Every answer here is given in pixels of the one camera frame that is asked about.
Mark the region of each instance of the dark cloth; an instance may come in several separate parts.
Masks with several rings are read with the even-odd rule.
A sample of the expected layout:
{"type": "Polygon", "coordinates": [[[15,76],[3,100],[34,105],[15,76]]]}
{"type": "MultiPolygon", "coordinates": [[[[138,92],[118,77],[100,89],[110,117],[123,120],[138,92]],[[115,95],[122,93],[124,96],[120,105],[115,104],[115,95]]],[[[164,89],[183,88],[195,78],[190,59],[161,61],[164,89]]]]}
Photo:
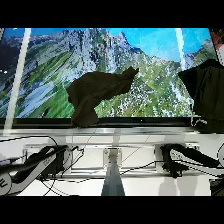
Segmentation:
{"type": "Polygon", "coordinates": [[[212,127],[224,130],[224,67],[209,59],[178,75],[194,100],[195,114],[208,119],[212,127]]]}
{"type": "Polygon", "coordinates": [[[122,74],[88,72],[67,88],[69,102],[74,106],[73,126],[88,127],[98,122],[94,110],[102,100],[129,92],[138,69],[132,67],[122,74]]]}

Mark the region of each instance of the metal pole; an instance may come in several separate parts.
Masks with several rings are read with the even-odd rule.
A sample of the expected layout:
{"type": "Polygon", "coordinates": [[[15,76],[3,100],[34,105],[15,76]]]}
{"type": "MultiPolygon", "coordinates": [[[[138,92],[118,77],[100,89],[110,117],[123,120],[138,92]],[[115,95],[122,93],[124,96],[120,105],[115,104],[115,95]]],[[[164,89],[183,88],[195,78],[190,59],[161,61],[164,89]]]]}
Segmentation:
{"type": "Polygon", "coordinates": [[[109,154],[109,164],[104,180],[101,196],[125,196],[120,172],[117,165],[117,149],[111,149],[109,154]]]}

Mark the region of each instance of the mountain image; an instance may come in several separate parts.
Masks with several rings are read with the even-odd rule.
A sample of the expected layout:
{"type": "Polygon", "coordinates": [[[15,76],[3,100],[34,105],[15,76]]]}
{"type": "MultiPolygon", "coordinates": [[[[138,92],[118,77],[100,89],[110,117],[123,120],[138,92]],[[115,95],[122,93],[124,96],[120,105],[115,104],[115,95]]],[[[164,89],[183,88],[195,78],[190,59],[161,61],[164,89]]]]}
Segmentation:
{"type": "MultiPolygon", "coordinates": [[[[0,45],[0,117],[6,117],[22,37],[6,37],[0,45]]],[[[216,59],[211,39],[185,55],[186,68],[216,59]]],[[[63,30],[32,36],[16,107],[17,118],[70,118],[73,105],[66,88],[86,72],[122,73],[139,68],[131,90],[101,102],[98,117],[190,116],[192,100],[178,72],[180,62],[149,55],[133,46],[124,32],[102,28],[63,30]]]]}

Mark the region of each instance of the mountain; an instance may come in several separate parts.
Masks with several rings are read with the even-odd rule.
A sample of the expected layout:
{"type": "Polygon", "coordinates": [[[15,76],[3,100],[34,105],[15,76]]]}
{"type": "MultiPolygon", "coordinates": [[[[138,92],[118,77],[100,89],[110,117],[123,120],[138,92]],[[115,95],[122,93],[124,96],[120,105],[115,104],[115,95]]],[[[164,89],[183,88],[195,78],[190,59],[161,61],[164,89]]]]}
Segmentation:
{"type": "MultiPolygon", "coordinates": [[[[18,49],[21,39],[7,38],[2,49],[18,49]]],[[[7,74],[0,77],[0,117],[5,117],[11,93],[17,55],[11,55],[7,74]]],[[[211,41],[185,56],[189,66],[214,58],[211,41]]],[[[121,73],[129,66],[139,68],[131,90],[96,107],[99,117],[113,116],[187,116],[191,99],[177,73],[179,62],[150,57],[131,46],[124,33],[112,36],[108,30],[89,28],[86,31],[65,30],[30,39],[22,77],[16,117],[71,117],[66,88],[86,72],[121,73]]]]}

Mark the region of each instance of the crumpled cloth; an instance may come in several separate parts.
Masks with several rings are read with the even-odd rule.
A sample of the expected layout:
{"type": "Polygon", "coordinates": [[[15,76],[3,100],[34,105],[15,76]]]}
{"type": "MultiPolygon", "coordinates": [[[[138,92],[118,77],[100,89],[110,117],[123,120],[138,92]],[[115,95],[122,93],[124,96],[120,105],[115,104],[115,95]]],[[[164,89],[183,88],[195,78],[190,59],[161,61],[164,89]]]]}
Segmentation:
{"type": "Polygon", "coordinates": [[[94,110],[102,100],[129,92],[135,75],[139,69],[129,67],[122,74],[104,72],[88,72],[74,80],[66,89],[68,101],[73,104],[72,125],[88,127],[99,119],[94,110]]]}

